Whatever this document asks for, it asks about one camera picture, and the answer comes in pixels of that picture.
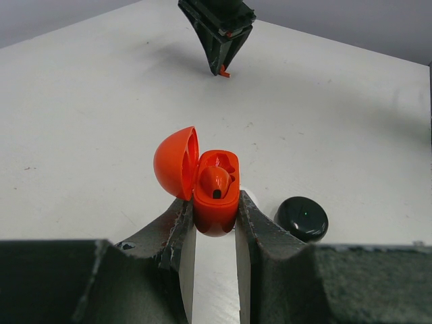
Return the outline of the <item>orange earbud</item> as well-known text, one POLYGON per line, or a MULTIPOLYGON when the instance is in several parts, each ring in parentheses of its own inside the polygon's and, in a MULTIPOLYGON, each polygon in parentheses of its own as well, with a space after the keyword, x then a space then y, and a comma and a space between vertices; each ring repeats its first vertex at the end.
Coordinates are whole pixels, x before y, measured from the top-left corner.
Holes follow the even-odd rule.
POLYGON ((221 66, 219 74, 225 78, 229 78, 231 76, 231 74, 226 71, 226 68, 224 65, 221 66))
POLYGON ((203 169, 199 184, 202 191, 212 199, 222 199, 232 184, 231 175, 222 167, 210 166, 203 169))

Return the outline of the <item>white earbud case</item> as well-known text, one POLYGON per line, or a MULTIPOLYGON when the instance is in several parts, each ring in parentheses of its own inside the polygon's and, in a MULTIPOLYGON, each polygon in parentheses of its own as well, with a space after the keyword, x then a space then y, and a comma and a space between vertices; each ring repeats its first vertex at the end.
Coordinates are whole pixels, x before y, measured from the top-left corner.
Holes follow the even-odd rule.
POLYGON ((259 204, 259 200, 257 198, 257 196, 252 192, 252 190, 241 186, 240 187, 241 190, 245 191, 245 193, 247 193, 247 195, 250 197, 251 201, 258 207, 260 208, 260 204, 259 204))

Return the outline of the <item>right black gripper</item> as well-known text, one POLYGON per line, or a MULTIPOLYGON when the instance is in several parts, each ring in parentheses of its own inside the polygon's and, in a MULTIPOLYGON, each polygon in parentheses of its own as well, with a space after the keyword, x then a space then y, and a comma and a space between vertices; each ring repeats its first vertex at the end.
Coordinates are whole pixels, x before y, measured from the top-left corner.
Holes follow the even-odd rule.
POLYGON ((227 69, 252 31, 256 14, 243 1, 178 1, 205 52, 210 71, 227 69), (226 34, 242 31, 232 40, 226 34))

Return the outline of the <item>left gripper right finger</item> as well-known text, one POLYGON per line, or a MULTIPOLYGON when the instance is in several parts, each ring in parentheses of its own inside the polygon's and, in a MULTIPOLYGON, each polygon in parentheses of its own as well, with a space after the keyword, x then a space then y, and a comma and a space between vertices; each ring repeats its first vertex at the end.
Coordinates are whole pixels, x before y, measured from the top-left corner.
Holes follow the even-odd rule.
POLYGON ((306 244, 241 192, 242 323, 430 323, 429 246, 306 244))

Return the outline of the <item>black earbud case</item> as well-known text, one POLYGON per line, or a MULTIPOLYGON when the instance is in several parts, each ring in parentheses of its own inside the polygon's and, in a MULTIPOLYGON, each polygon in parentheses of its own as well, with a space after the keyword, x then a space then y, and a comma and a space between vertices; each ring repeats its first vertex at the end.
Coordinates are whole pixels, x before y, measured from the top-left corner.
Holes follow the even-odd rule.
POLYGON ((329 228, 329 219, 323 207, 303 196, 284 200, 275 214, 274 222, 306 243, 320 241, 329 228))

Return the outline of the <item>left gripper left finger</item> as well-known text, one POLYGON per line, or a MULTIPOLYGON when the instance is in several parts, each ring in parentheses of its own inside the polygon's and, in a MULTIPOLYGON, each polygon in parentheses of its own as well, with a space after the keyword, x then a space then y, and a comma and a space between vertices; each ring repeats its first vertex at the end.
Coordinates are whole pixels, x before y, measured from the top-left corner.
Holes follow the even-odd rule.
POLYGON ((190 323, 196 228, 176 199, 129 238, 1 242, 2 323, 190 323))

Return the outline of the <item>orange earbud case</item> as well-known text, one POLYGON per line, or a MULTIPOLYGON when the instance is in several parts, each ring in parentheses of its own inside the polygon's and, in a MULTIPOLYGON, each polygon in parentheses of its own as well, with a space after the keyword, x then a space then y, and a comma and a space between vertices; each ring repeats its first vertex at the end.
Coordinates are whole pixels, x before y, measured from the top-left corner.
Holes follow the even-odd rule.
POLYGON ((192 202, 194 224, 211 237, 228 234, 234 228, 240 200, 240 162, 236 154, 225 150, 199 152, 196 128, 190 126, 168 136, 157 148, 153 169, 161 187, 172 196, 192 202), (204 168, 224 168, 232 178, 222 199, 206 196, 199 184, 204 168))

